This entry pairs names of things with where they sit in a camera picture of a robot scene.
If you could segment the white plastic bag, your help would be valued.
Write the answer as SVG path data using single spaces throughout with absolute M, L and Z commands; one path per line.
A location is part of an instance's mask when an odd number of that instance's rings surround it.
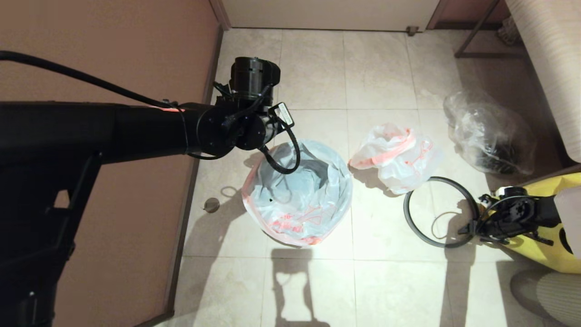
M 345 160 L 331 147 L 299 139 L 300 163 L 293 173 L 256 161 L 242 188 L 243 205 L 274 240 L 295 247 L 327 238 L 351 207 L 353 180 Z

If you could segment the used white bag red trim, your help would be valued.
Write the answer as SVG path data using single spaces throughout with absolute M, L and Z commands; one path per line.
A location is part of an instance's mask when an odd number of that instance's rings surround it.
M 376 169 L 379 181 L 393 194 L 419 188 L 443 162 L 440 146 L 427 135 L 396 124 L 374 126 L 364 137 L 349 165 Z

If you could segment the yellow fabric bag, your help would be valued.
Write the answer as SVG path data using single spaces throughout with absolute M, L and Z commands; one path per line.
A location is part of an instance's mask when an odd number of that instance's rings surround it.
M 486 236 L 559 273 L 581 274 L 581 172 L 496 195 Z

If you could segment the clear plastic bag dark contents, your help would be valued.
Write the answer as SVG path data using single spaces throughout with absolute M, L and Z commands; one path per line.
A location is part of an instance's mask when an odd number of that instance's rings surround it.
M 519 114 L 477 89 L 448 95 L 443 109 L 449 138 L 473 168 L 497 175 L 534 172 L 536 137 Z

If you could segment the dark brown wooden board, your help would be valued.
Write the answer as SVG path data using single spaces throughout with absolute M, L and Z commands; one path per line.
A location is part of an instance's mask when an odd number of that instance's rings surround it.
M 552 178 L 555 176 L 570 174 L 570 173 L 579 173 L 581 172 L 581 163 L 577 165 L 569 166 L 568 168 L 556 170 L 555 172 L 551 173 L 542 173 L 542 174 L 533 174 L 533 175 L 515 175 L 515 176 L 488 176 L 487 177 L 487 184 L 489 191 L 496 191 L 499 188 L 503 188 L 505 186 L 523 186 L 530 183 L 535 183 L 540 180 L 544 180 L 547 178 Z

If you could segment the grey ribbed round pouf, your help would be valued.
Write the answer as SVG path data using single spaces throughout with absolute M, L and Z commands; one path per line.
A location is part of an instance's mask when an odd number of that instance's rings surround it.
M 510 280 L 511 294 L 525 309 L 567 327 L 581 327 L 581 274 L 522 271 Z

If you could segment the beige striped furniture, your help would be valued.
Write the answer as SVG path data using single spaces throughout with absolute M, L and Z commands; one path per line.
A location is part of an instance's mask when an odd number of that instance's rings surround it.
M 581 163 L 581 0 L 505 0 L 569 158 Z

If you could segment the grey mesh bundle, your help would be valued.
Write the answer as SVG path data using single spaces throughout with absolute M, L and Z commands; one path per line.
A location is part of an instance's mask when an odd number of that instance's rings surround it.
M 512 16 L 502 21 L 502 26 L 496 31 L 496 36 L 506 46 L 516 46 L 522 44 L 521 35 Z

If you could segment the dark metal frame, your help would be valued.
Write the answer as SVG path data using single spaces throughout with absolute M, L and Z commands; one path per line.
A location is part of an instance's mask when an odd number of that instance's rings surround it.
M 500 52 L 485 53 L 485 52 L 467 52 L 466 51 L 468 46 L 470 45 L 470 43 L 476 37 L 477 33 L 481 30 L 482 25 L 484 25 L 484 23 L 486 23 L 486 21 L 488 20 L 488 18 L 492 14 L 492 12 L 494 12 L 495 8 L 498 6 L 499 3 L 500 3 L 500 0 L 491 0 L 490 4 L 488 4 L 488 7 L 486 8 L 483 16 L 477 21 L 477 24 L 475 24 L 475 27 L 473 27 L 473 29 L 471 30 L 469 35 L 466 37 L 466 39 L 463 41 L 463 43 L 460 45 L 458 50 L 456 50 L 456 52 L 454 52 L 454 57 L 456 59 L 521 59 L 522 58 L 522 54 L 517 54 L 517 53 L 500 53 Z

